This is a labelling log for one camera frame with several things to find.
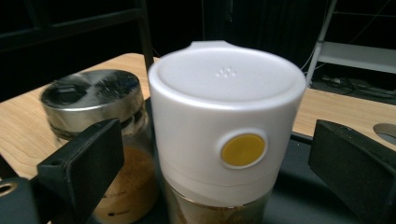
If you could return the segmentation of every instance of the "jar lid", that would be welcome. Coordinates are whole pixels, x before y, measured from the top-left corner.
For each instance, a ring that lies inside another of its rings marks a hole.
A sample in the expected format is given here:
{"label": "jar lid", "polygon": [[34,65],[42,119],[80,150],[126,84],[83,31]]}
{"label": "jar lid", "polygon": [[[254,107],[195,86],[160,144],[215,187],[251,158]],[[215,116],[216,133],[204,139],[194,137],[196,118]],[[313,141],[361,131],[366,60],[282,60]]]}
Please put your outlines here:
{"label": "jar lid", "polygon": [[41,95],[52,130],[80,133],[104,119],[129,122],[144,98],[137,76],[121,70],[75,73],[54,81]]}

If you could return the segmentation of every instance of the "jar contents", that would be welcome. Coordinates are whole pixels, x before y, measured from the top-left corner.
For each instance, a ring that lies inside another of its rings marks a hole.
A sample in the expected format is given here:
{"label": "jar contents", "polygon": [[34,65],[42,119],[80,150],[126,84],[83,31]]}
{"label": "jar contents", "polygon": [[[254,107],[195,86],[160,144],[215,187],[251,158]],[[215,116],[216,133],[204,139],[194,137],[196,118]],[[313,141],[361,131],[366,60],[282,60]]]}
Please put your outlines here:
{"label": "jar contents", "polygon": [[158,197],[151,156],[131,147],[124,148],[124,155],[124,166],[93,212],[99,222],[119,224],[137,221],[151,209]]}
{"label": "jar contents", "polygon": [[187,199],[164,182],[169,220],[172,224],[261,224],[271,191],[254,202],[215,207]]}

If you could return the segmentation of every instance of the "wooden table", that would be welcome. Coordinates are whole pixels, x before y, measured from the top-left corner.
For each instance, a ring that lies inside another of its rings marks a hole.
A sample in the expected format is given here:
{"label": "wooden table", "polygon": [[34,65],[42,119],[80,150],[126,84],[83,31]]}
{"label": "wooden table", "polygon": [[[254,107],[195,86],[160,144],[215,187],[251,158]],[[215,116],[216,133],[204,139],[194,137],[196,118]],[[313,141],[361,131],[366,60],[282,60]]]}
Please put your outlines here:
{"label": "wooden table", "polygon": [[[124,54],[87,70],[94,69],[120,69],[134,73],[141,81],[144,97],[149,97],[142,55]],[[19,175],[27,178],[36,175],[36,165],[56,149],[54,135],[39,100],[44,88],[0,104],[0,153]],[[373,131],[377,123],[396,124],[395,105],[307,89],[293,130],[312,136],[317,119],[344,124],[396,150],[396,146],[382,140]]]}

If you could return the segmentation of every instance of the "screw lid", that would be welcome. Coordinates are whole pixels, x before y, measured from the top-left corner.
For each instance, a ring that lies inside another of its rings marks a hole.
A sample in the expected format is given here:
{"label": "screw lid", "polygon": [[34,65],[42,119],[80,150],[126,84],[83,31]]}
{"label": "screw lid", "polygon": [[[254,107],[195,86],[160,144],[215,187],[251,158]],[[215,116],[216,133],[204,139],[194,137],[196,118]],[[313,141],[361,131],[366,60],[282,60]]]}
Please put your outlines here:
{"label": "screw lid", "polygon": [[71,138],[104,119],[130,123],[144,105],[137,76],[121,70],[75,73],[54,81],[41,95],[51,129]]}

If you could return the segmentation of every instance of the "yellow circle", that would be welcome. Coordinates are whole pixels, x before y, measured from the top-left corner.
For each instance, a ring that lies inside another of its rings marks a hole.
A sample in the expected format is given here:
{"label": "yellow circle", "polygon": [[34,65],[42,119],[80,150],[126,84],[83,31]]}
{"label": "yellow circle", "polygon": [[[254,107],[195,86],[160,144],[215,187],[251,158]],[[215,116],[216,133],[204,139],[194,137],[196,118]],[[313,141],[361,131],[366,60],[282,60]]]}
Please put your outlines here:
{"label": "yellow circle", "polygon": [[264,152],[265,142],[256,134],[241,134],[228,141],[221,157],[232,166],[246,166],[256,161]]}

